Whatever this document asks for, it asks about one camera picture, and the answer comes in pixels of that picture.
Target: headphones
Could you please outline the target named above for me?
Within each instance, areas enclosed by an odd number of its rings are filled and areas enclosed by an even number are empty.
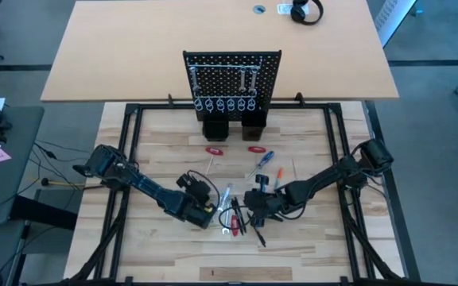
[[[316,4],[317,9],[319,9],[319,17],[314,21],[306,21],[305,11],[303,11],[301,7],[307,4],[308,2],[309,0],[293,0],[293,8],[291,8],[291,18],[293,19],[293,21],[295,21],[296,23],[300,23],[302,25],[314,25],[323,17],[323,4],[321,4],[320,0],[312,0],[312,2]]]

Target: black container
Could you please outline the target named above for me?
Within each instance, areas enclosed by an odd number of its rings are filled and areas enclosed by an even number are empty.
[[[264,110],[242,113],[242,136],[244,141],[261,140],[262,131],[266,127],[267,113]]]
[[[229,136],[229,120],[224,116],[204,116],[203,135],[210,142],[226,141]]]

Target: blue screwdriver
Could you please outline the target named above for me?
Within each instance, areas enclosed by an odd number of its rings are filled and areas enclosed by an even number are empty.
[[[268,163],[271,158],[273,158],[275,155],[275,152],[269,151],[259,162],[258,166],[255,167],[254,171],[246,178],[247,180],[252,177],[260,168],[262,168],[266,163]]]

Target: light wood desk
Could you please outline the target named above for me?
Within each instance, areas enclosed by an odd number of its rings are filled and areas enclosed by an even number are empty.
[[[342,107],[349,144],[354,148],[369,138],[363,109],[360,102],[343,102]],[[118,145],[124,108],[122,102],[106,103],[96,144]],[[231,122],[231,126],[227,142],[210,144],[219,145],[225,153],[213,160],[208,175],[221,191],[233,183],[231,194],[241,198],[253,186],[245,177],[261,156],[248,153],[249,145],[275,151],[275,158],[263,169],[271,183],[280,167],[285,169],[285,184],[295,177],[309,178],[332,164],[321,110],[270,110],[268,126],[257,144],[241,140],[237,122]],[[204,151],[207,145],[193,110],[146,110],[137,159],[141,172],[176,189],[175,181],[184,172],[204,172],[210,161]],[[107,189],[84,192],[65,277],[76,273],[98,245],[107,197]],[[402,275],[385,199],[367,187],[361,201],[371,244],[392,270]],[[201,230],[163,214],[152,199],[133,191],[118,280],[133,276],[134,281],[318,282],[351,277],[335,185],[318,192],[300,219],[267,220],[262,235],[266,248],[252,229],[245,236],[232,237],[223,235],[220,225],[214,222]],[[360,269],[364,269],[361,249],[358,243],[356,246]],[[109,248],[105,276],[111,254]]]
[[[285,2],[78,1],[41,100],[190,99],[184,50],[282,50],[274,99],[398,98],[366,0],[324,0],[314,26],[278,14]]]

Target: black pegboard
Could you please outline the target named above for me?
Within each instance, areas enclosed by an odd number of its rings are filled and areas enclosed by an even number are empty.
[[[281,51],[183,52],[183,57],[199,121],[203,120],[205,114],[224,114],[229,121],[241,121],[241,113],[245,110],[268,111],[274,92]],[[195,68],[194,72],[199,86],[195,91],[191,68]],[[242,68],[245,69],[246,90],[244,92],[239,90]],[[255,95],[249,91],[253,70],[256,71]],[[211,112],[208,107],[210,100],[213,106]],[[233,110],[231,110],[231,100],[234,103]],[[241,102],[244,102],[244,110],[240,110]],[[220,103],[223,104],[223,110],[219,109]]]

